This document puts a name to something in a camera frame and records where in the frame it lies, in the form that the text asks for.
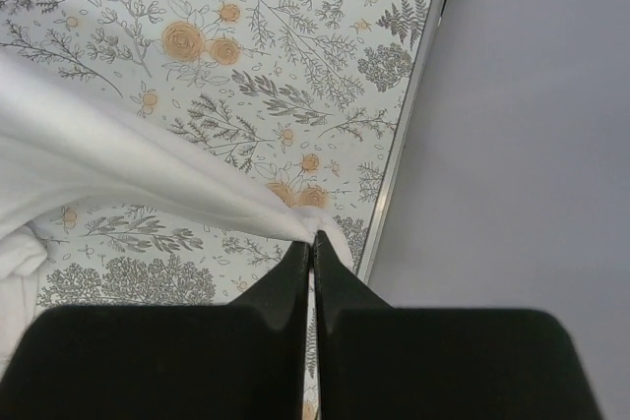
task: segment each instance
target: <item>white cloth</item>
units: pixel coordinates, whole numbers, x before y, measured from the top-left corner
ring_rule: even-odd
[[[0,55],[0,241],[46,211],[101,197],[287,241],[312,243],[324,229],[351,266],[346,238],[323,210],[292,210],[221,159],[115,104],[74,95],[67,84],[57,86],[32,69]],[[16,270],[27,268],[32,265],[25,262],[23,271]],[[34,307],[36,291],[30,294],[24,280],[5,279],[0,312]],[[23,329],[18,319],[7,324],[22,323]],[[0,357],[6,349],[0,345]]]
[[[33,272],[46,256],[45,248],[26,226],[0,239],[0,375],[34,316],[38,287]]]

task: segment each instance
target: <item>white fabric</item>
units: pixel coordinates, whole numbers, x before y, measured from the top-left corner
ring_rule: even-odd
[[[287,241],[312,243],[324,229],[351,266],[347,241],[323,210],[292,210],[206,151],[114,104],[73,95],[15,57],[0,55],[0,78],[0,242],[46,211],[101,197]],[[24,260],[12,271],[27,275],[33,266]],[[15,275],[2,281],[0,332],[21,332],[32,318],[30,284]],[[12,349],[0,344],[0,358]]]
[[[0,240],[0,280],[30,275],[46,259],[46,249],[30,228],[21,226]]]

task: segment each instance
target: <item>botanical print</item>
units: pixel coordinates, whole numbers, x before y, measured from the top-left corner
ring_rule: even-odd
[[[328,211],[358,271],[430,2],[0,0],[0,50],[84,83],[86,99],[115,100],[288,207]],[[142,203],[76,202],[32,225],[48,249],[40,309],[226,303],[288,247]],[[304,418],[317,412],[314,327]]]

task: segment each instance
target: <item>silver frame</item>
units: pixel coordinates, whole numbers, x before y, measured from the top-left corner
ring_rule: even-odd
[[[394,184],[396,183],[396,175],[398,174],[398,168],[401,163],[401,156],[403,155],[403,148],[405,144],[405,138],[409,129],[409,123],[411,113],[413,111],[413,104],[417,96],[417,91],[420,86],[422,73],[428,59],[429,50],[435,37],[435,32],[442,20],[442,11],[444,9],[444,3],[446,0],[431,0],[429,6],[429,12],[424,25],[424,33],[420,39],[420,45],[418,47],[413,70],[409,79],[409,86],[407,88],[407,94],[403,102],[401,117],[399,119],[398,128],[394,135],[394,141],[392,142],[392,150],[387,159],[387,165],[385,167],[385,174],[383,176],[383,183],[376,199],[376,206],[374,213],[372,213],[372,219],[368,226],[367,238],[363,246],[363,254],[358,264],[356,275],[364,282],[368,282],[369,276],[372,272],[372,266],[376,259],[378,250],[378,242],[383,233],[383,226],[385,225],[385,216],[389,209],[390,201],[392,199],[392,192],[394,190]]]

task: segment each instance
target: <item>gray wall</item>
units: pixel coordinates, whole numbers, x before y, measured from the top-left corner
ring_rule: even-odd
[[[630,418],[630,0],[450,0],[370,285],[546,309]]]

